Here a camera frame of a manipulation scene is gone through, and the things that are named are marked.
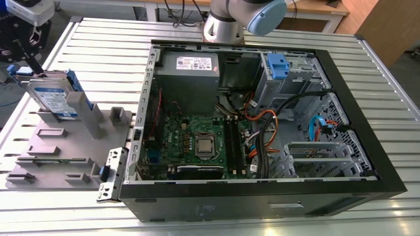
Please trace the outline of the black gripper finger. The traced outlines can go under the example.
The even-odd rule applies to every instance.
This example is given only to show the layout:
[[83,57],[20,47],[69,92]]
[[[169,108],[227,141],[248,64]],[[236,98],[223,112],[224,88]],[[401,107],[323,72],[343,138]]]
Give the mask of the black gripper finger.
[[36,59],[36,55],[39,54],[40,49],[43,49],[43,46],[31,44],[21,45],[20,58],[27,62],[28,66],[36,74],[41,74],[44,72],[44,69]]

